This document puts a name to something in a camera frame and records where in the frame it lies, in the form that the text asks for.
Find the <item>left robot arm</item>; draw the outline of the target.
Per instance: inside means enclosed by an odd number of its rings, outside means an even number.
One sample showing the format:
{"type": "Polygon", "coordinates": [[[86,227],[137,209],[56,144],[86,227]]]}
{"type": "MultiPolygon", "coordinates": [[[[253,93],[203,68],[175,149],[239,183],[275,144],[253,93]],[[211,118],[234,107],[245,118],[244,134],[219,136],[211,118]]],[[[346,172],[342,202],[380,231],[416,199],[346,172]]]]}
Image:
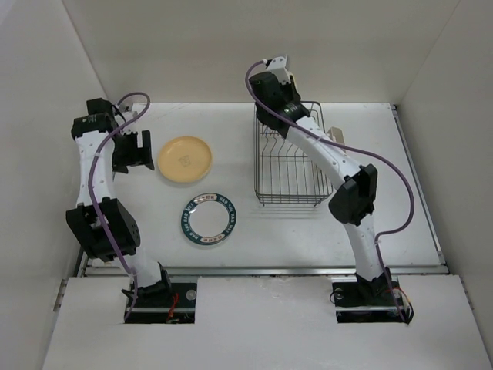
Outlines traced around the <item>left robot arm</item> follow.
{"type": "Polygon", "coordinates": [[[66,222],[86,255],[103,262],[118,261],[132,278],[126,296],[133,301],[149,299],[154,305],[167,304],[173,288],[167,271],[159,269],[159,279],[144,285],[141,266],[126,258],[135,256],[141,244],[136,220],[116,195],[117,173],[131,167],[154,170],[151,134],[137,132],[134,125],[150,107],[144,92],[131,92],[117,103],[103,98],[86,103],[87,114],[74,119],[71,136],[78,147],[80,184],[75,207],[65,213],[66,222]],[[133,99],[144,98],[141,111],[133,99]]]}

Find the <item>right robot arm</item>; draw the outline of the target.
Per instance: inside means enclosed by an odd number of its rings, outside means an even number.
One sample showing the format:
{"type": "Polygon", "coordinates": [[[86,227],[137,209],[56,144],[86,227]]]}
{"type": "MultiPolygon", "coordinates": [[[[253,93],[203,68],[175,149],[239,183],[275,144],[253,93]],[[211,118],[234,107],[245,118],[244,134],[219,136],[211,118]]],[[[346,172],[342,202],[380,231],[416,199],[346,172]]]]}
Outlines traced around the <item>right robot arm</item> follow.
{"type": "Polygon", "coordinates": [[[282,86],[273,73],[260,72],[247,77],[246,85],[256,102],[257,119],[302,150],[336,190],[329,210],[343,224],[354,253],[358,305],[390,304],[389,270],[374,241],[377,169],[359,164],[335,145],[300,101],[293,82],[282,86]]]}

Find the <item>green rimmed plate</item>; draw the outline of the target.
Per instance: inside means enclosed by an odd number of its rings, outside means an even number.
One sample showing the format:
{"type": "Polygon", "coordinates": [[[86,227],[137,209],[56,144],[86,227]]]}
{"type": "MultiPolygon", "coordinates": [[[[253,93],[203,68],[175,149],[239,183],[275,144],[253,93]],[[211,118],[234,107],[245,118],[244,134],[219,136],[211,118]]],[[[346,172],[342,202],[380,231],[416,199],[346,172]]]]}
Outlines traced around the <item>green rimmed plate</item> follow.
{"type": "Polygon", "coordinates": [[[185,238],[209,249],[224,242],[234,231],[237,212],[233,202],[220,193],[202,193],[184,207],[180,226],[185,238]]]}

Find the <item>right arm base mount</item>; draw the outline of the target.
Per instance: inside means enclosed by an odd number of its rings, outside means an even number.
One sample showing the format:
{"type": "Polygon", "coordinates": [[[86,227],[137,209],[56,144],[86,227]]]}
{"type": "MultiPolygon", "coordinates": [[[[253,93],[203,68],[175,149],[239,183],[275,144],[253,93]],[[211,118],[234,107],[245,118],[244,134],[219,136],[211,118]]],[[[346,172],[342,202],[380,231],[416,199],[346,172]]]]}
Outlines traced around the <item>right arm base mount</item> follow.
{"type": "Polygon", "coordinates": [[[372,291],[357,281],[334,280],[330,300],[338,324],[410,324],[414,308],[397,281],[372,291]]]}

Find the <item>yellow plate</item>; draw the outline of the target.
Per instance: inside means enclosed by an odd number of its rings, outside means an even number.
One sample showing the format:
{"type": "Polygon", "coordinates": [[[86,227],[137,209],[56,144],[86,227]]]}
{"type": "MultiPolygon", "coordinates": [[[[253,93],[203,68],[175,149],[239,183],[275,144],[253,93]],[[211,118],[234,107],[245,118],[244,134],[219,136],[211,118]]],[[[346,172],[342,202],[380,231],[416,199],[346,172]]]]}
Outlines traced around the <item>yellow plate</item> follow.
{"type": "Polygon", "coordinates": [[[194,183],[203,179],[213,164],[209,145],[196,136],[178,136],[159,151],[160,173],[175,183],[194,183]]]}

